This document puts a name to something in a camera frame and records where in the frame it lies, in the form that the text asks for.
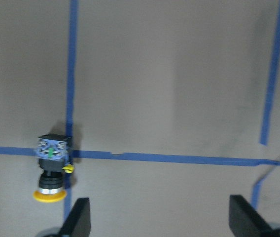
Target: green component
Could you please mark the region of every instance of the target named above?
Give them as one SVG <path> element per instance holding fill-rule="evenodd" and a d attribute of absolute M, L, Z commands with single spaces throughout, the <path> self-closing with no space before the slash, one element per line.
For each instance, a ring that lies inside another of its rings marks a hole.
<path fill-rule="evenodd" d="M 49 151 L 48 152 L 48 157 L 52 158 L 52 156 L 53 156 L 53 148 L 49 148 L 48 151 Z"/>

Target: gray surface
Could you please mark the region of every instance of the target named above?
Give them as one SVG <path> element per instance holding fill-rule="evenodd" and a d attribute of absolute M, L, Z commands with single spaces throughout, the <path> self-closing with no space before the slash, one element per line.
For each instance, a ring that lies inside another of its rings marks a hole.
<path fill-rule="evenodd" d="M 80 1 L 75 147 L 113 153 L 276 158 L 280 71 L 268 147 L 258 144 L 278 1 Z M 64 132 L 68 1 L 0 1 L 0 146 Z M 232 236 L 228 196 L 266 167 L 83 159 L 91 237 Z M 32 157 L 0 156 L 0 236 L 59 227 L 32 199 Z M 280 168 L 259 211 L 280 223 Z"/>

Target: blue terminal block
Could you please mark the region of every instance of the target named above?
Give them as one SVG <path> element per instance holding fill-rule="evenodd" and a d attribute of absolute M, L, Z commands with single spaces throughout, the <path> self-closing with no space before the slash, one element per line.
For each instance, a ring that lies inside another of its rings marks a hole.
<path fill-rule="evenodd" d="M 38 138 L 35 149 L 39 167 L 43 169 L 33 197 L 40 202 L 56 202 L 65 198 L 64 172 L 72 173 L 72 137 L 46 134 Z"/>

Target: electrical component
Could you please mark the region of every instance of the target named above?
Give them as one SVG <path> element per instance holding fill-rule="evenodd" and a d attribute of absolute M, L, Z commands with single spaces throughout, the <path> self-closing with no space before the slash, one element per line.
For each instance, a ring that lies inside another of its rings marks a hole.
<path fill-rule="evenodd" d="M 64 172 L 72 173 L 72 137 L 46 134 L 38 138 L 35 153 L 39 167 L 43 169 L 38 189 L 33 197 L 40 202 L 57 202 L 64 199 Z"/>

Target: silver metal ring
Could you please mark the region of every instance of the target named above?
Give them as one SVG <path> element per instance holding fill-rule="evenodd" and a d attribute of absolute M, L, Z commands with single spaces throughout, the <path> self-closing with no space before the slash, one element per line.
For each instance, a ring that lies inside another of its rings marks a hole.
<path fill-rule="evenodd" d="M 42 189 L 38 188 L 38 192 L 42 194 L 57 194 L 63 190 L 63 187 L 58 188 L 58 189 Z"/>

